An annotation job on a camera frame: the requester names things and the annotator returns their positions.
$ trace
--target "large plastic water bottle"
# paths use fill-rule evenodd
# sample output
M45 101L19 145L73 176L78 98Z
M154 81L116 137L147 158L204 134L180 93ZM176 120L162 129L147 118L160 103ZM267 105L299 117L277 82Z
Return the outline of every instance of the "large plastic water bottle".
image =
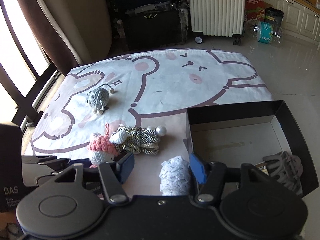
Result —
M256 19L246 22L245 32L259 42L276 46L280 45L282 39L281 27Z

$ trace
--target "floor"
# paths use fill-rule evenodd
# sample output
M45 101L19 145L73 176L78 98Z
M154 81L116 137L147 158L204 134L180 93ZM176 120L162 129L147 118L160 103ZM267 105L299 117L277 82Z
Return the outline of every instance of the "floor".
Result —
M263 78L275 100L284 100L289 106L307 142L317 173L320 174L320 52L317 46L287 36L280 48L258 43L245 37L242 46L234 46L232 38L205 37L196 44L192 37L184 45L166 48L221 49L245 55ZM117 43L111 48L110 57L124 54ZM42 104L45 109L63 78L52 87ZM29 130L24 145L32 135ZM320 235L320 189L304 198L309 216L305 227L305 239L318 239Z

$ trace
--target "black trash bin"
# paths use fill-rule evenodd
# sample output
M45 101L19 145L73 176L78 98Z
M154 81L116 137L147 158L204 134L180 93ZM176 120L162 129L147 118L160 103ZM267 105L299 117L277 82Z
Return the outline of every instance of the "black trash bin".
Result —
M270 7L266 9L266 16L264 17L264 21L281 27L283 15L284 15L283 11Z

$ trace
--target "stain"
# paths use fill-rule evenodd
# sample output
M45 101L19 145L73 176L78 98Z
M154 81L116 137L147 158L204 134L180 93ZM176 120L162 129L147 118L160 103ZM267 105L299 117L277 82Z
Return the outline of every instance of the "stain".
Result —
M240 143L231 142L231 143L224 144L224 145L207 147L207 151L211 151L211 152L212 151L220 151L220 150L224 150L224 149L228 149L228 148L242 147L242 146L245 146L245 142L240 142Z

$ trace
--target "pearl bead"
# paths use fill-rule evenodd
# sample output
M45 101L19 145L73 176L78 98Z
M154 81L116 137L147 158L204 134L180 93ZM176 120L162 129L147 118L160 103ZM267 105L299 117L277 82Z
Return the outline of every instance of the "pearl bead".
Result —
M156 133L161 137L164 136L167 133L167 128L163 125L160 125L156 128Z

